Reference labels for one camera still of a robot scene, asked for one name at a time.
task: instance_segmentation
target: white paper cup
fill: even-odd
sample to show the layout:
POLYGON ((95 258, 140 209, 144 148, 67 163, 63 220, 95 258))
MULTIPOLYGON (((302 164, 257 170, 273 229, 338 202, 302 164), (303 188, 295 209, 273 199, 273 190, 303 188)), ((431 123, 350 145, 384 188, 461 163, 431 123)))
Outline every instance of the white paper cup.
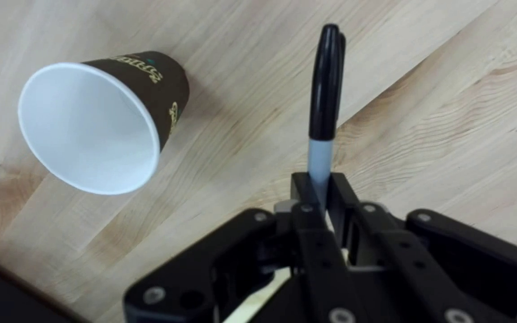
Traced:
POLYGON ((61 181, 92 193, 140 188, 189 98, 181 66, 158 51, 58 62, 23 85, 20 129, 61 181))

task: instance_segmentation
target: screw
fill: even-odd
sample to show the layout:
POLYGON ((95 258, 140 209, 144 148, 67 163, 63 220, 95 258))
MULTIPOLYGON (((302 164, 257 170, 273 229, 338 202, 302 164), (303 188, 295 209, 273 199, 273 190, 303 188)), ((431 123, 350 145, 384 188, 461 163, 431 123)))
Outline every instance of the screw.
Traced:
POLYGON ((433 218, 429 213, 418 213, 417 216, 418 216, 418 220, 422 220, 422 222, 429 222, 429 220, 433 218))
POLYGON ((365 209, 370 211, 370 213, 373 213, 373 211, 377 209, 377 206, 373 206, 373 204, 365 204, 365 209))
POLYGON ((255 213, 255 220, 259 220, 259 222, 262 222, 262 220, 266 220, 268 218, 268 215, 266 213, 255 213))
POLYGON ((158 285, 147 288, 146 294, 144 294, 144 301, 147 304, 158 303, 162 299, 165 299, 165 288, 158 286, 158 285))
POLYGON ((311 204, 302 204, 300 209, 311 213, 314 208, 311 204))
POLYGON ((444 315, 449 323, 474 323, 474 317, 461 308, 447 308, 444 315))
POLYGON ((330 323, 356 323, 354 313, 348 308, 336 306, 329 313, 330 323))

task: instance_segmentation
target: wooden table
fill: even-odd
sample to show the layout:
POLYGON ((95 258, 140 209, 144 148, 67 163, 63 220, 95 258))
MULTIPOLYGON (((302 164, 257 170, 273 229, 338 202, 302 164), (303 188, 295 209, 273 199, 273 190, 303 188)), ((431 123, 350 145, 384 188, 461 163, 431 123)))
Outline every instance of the wooden table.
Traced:
POLYGON ((0 265, 92 321, 305 168, 320 28, 347 33, 336 170, 397 215, 429 206, 517 242, 517 0, 2 0, 0 265), (162 50, 192 94, 156 175, 101 197, 52 177, 18 130, 56 60, 162 50))

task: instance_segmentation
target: wood grain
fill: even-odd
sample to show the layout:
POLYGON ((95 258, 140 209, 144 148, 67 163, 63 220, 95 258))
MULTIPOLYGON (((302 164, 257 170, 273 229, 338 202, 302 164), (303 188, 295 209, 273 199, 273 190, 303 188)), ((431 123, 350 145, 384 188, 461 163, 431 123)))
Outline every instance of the wood grain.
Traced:
MULTIPOLYGON (((345 121, 436 50, 435 62, 420 66, 431 68, 415 77, 420 69, 417 68, 411 77, 418 80, 409 77, 408 82, 418 82, 420 93, 422 85, 445 75, 444 68, 452 71, 449 64, 456 64, 460 51, 451 50, 445 62, 440 46, 463 37, 456 33, 494 3, 0 1, 0 263, 92 321, 120 321, 122 292, 137 278, 242 206, 271 206, 278 197, 287 197, 289 172, 302 170, 305 163, 311 71, 320 26, 325 21, 339 23, 348 37, 341 109, 345 121), (25 78, 54 60, 84 60, 151 48, 176 57, 192 82, 190 102, 162 154, 156 175, 142 190, 120 197, 83 193, 49 175, 31 155, 16 123, 16 98, 25 78)), ((496 42, 494 50, 476 48, 487 57, 506 50, 503 46, 496 42)), ((469 73, 472 82, 481 69, 469 73)), ((458 98, 460 85, 469 85, 463 84, 467 77, 454 73, 454 87, 433 94, 426 111, 458 98)), ((404 85, 390 91, 390 96, 399 91, 404 91, 404 85)), ((382 100, 368 109, 381 109, 375 105, 384 105, 382 100)), ((411 109, 413 103, 402 100, 408 98, 400 98, 400 111, 411 109)), ((399 111, 399 103, 388 102, 393 105, 390 109, 399 111)), ((384 129, 397 123, 397 116, 388 112, 381 120, 384 129)), ((460 120, 449 114, 447 121, 454 121, 447 123, 451 129, 460 120)), ((352 134, 352 141, 347 141, 350 127, 341 134, 339 166, 352 168, 348 175, 354 179, 361 177, 361 164, 373 163, 372 154, 365 152, 365 163, 361 152, 348 150, 359 147, 359 139, 375 143, 375 130, 381 129, 373 130, 372 120, 368 123, 361 125, 357 116, 352 121, 354 132, 366 132, 352 134)), ((379 143, 384 143, 384 150, 373 152, 377 166, 397 166, 384 159, 388 138, 379 143)), ((438 152, 436 147, 433 154, 426 150, 420 148, 417 155, 438 152)), ((417 175, 420 168, 413 163, 417 159, 409 157, 404 164, 415 168, 411 175, 417 175)), ((388 177, 395 172, 375 170, 384 177, 373 182, 370 175, 366 181, 356 181, 368 184, 363 191, 395 179, 388 177)))

